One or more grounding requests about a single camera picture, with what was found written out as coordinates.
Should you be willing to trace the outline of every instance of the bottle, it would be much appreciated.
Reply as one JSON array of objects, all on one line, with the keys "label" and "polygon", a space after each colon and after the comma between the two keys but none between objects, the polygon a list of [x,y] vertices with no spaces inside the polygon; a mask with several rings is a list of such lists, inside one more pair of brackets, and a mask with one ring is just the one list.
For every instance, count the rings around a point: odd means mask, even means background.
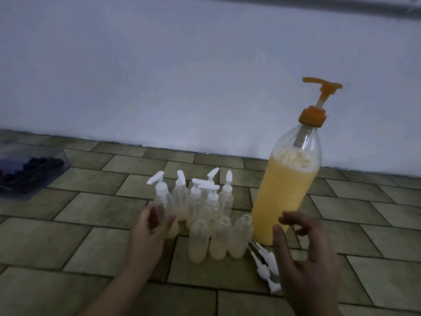
[{"label": "bottle", "polygon": [[[208,173],[208,182],[211,183],[212,185],[215,185],[213,178],[218,173],[218,171],[219,171],[219,167],[216,167]],[[206,201],[206,199],[208,198],[208,195],[209,195],[208,190],[202,190],[202,202]]]},{"label": "bottle", "polygon": [[[318,83],[322,94],[316,106],[301,113],[300,125],[282,136],[269,157],[251,215],[253,239],[263,245],[272,245],[272,226],[278,224],[282,211],[297,211],[303,197],[315,178],[321,161],[322,149],[317,129],[326,119],[322,108],[329,95],[342,88],[313,77],[303,77],[305,83]],[[288,226],[282,225],[284,231]]]},{"label": "bottle", "polygon": [[188,230],[192,227],[192,225],[197,221],[199,217],[199,210],[200,210],[200,195],[202,190],[199,188],[199,184],[203,184],[206,181],[193,179],[192,180],[194,186],[190,190],[190,196],[187,198],[187,219],[186,219],[186,227]]},{"label": "bottle", "polygon": [[229,170],[227,172],[227,180],[225,185],[222,188],[222,191],[219,193],[218,202],[221,206],[221,215],[229,217],[232,209],[232,204],[234,203],[234,196],[232,195],[232,172]]},{"label": "bottle", "polygon": [[204,219],[198,219],[190,230],[189,259],[194,264],[200,264],[208,251],[211,230]]},{"label": "bottle", "polygon": [[219,185],[206,182],[205,184],[199,185],[199,188],[209,193],[206,201],[201,203],[199,218],[204,219],[208,223],[210,232],[212,233],[215,222],[221,218],[221,207],[219,206],[218,194],[216,193],[219,190]]},{"label": "bottle", "polygon": [[[155,191],[156,196],[154,200],[155,209],[157,212],[157,218],[159,224],[162,224],[165,222],[165,218],[171,214],[174,214],[174,199],[171,193],[168,191],[168,186],[165,182],[162,181],[164,177],[164,172],[159,171],[154,176],[152,176],[146,184],[151,185],[153,183],[156,183]],[[173,239],[178,235],[179,227],[178,227],[178,220],[175,219],[174,223],[171,226],[170,231],[168,232],[167,239]]]},{"label": "bottle", "polygon": [[228,253],[232,258],[239,260],[244,256],[251,234],[253,234],[251,215],[244,214],[235,222],[232,237],[228,244]]},{"label": "bottle", "polygon": [[186,187],[186,178],[182,170],[177,171],[178,180],[173,189],[174,203],[176,204],[175,212],[179,222],[185,221],[187,218],[187,198],[189,190]]},{"label": "bottle", "polygon": [[229,217],[222,217],[215,223],[210,239],[209,254],[213,260],[223,260],[227,254],[232,225]]}]

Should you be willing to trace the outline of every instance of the white wall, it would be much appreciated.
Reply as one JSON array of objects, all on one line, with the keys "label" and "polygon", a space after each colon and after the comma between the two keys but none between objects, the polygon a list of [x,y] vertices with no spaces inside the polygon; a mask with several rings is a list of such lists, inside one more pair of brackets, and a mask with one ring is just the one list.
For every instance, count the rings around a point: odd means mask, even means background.
[{"label": "white wall", "polygon": [[213,0],[0,0],[0,127],[267,158],[316,102],[323,164],[421,176],[421,22]]}]

